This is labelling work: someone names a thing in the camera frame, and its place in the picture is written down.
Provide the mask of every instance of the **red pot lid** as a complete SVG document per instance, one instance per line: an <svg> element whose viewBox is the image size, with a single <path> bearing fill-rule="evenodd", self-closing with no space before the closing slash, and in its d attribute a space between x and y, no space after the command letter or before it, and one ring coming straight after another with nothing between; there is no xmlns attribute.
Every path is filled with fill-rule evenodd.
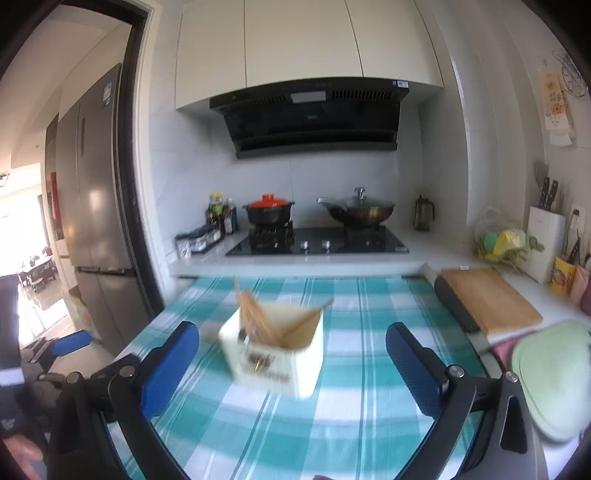
<svg viewBox="0 0 591 480"><path fill-rule="evenodd" d="M284 205L289 204L289 200L286 199L276 199L275 195L272 193L266 193L262 196L262 200L257 200L256 202L249 203L248 206L250 208L269 208L269 207L282 207Z"/></svg>

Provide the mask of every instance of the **knife block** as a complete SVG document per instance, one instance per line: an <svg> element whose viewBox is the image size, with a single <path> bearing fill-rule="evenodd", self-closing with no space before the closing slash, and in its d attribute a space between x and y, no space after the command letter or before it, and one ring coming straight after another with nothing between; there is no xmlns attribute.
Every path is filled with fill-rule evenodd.
<svg viewBox="0 0 591 480"><path fill-rule="evenodd" d="M521 270L539 284L550 282L554 259L562 249L565 223L564 215L530 207L526 244L529 245L530 237L534 236L544 246L544 251L530 251Z"/></svg>

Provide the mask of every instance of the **yellow container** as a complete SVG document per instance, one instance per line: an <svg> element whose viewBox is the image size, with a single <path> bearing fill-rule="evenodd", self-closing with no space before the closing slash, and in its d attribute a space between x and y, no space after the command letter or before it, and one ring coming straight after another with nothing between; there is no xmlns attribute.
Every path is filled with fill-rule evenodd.
<svg viewBox="0 0 591 480"><path fill-rule="evenodd" d="M566 262L566 257L556 257L554 262L554 271L552 272L552 281L550 288L556 293L568 295L570 287L573 284L574 274L577 271L576 265Z"/></svg>

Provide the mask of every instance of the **white cabinet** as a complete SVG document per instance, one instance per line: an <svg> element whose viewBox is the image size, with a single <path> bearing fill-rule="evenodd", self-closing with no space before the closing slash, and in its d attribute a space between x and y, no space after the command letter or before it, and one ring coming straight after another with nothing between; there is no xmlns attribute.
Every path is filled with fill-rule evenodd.
<svg viewBox="0 0 591 480"><path fill-rule="evenodd" d="M176 107L246 87L244 2L186 10L178 41Z"/></svg>
<svg viewBox="0 0 591 480"><path fill-rule="evenodd" d="M437 57L413 0L346 0L363 76L443 86Z"/></svg>
<svg viewBox="0 0 591 480"><path fill-rule="evenodd" d="M245 0L249 87L314 77L361 77L345 0Z"/></svg>

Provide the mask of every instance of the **range hood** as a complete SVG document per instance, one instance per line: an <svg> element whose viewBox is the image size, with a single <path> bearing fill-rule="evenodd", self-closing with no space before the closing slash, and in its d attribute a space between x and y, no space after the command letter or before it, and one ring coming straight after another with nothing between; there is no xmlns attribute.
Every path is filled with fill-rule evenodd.
<svg viewBox="0 0 591 480"><path fill-rule="evenodd" d="M331 148L396 150L402 80L291 80L212 97L238 158Z"/></svg>

